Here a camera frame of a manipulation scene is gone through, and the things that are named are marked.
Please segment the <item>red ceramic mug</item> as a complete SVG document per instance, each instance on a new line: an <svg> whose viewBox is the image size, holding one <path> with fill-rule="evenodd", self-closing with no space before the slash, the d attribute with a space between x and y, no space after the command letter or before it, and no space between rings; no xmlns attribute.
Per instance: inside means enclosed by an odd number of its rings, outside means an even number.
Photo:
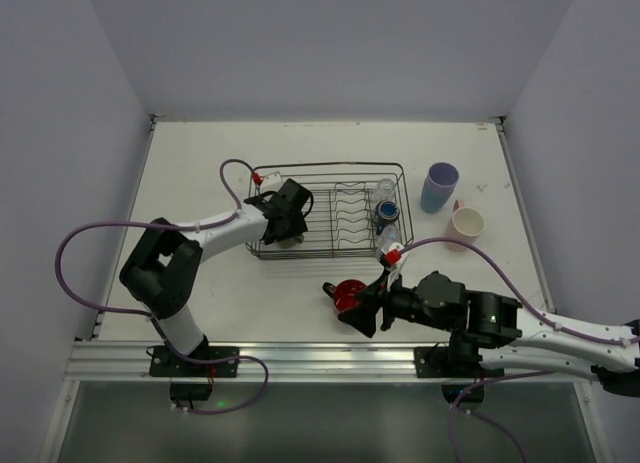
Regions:
<svg viewBox="0 0 640 463"><path fill-rule="evenodd" d="M365 288L366 284L357 279L343 280L337 285L330 282L322 285L322 291L332 300L338 318L359 304L356 294Z"/></svg>

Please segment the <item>small beige mug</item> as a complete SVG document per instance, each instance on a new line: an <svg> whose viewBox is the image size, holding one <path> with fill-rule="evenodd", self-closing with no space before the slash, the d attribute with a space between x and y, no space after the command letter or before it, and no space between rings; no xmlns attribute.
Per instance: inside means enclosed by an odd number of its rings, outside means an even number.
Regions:
<svg viewBox="0 0 640 463"><path fill-rule="evenodd" d="M278 242L278 245L283 249L288 249L300 245L304 242L303 235L295 235L293 237L283 239Z"/></svg>

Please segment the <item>pink faceted mug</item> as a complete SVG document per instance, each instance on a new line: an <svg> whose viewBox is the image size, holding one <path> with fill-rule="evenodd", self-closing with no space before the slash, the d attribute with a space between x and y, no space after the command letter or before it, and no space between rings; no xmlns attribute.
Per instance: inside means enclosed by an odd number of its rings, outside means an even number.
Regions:
<svg viewBox="0 0 640 463"><path fill-rule="evenodd" d="M445 236L473 244L484 233L485 228L486 221L483 214L458 199L454 202Z"/></svg>

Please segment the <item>lilac plastic tumbler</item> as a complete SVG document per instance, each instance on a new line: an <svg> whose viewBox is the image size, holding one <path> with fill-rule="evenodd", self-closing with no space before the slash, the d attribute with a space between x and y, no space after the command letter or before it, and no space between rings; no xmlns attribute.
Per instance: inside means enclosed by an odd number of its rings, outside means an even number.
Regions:
<svg viewBox="0 0 640 463"><path fill-rule="evenodd" d="M420 206L428 214L440 211L453 194L459 181L457 168L446 162L434 163L426 174Z"/></svg>

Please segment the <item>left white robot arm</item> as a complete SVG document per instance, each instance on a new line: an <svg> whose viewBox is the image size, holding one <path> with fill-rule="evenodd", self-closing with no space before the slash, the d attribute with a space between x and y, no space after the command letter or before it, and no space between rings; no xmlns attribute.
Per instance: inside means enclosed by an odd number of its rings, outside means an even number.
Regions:
<svg viewBox="0 0 640 463"><path fill-rule="evenodd" d="M145 227L119 281L149 311L167 347L188 360L202 359L208 340L188 307L200 265L237 246L301 237L313 205L311 191L287 179L202 222L178 227L158 218Z"/></svg>

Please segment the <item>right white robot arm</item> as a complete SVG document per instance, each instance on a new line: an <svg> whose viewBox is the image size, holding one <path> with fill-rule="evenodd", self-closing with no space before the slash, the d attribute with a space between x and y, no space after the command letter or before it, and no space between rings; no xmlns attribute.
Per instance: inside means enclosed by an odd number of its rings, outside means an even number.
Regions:
<svg viewBox="0 0 640 463"><path fill-rule="evenodd" d="M511 297L469 290L434 271L408 288L383 272L371 284L324 283L338 319L364 336L396 320L442 330L444 345L414 349L419 378L493 378L507 370L563 373L611 394L639 395L639 323L601 326L558 315L535 317Z"/></svg>

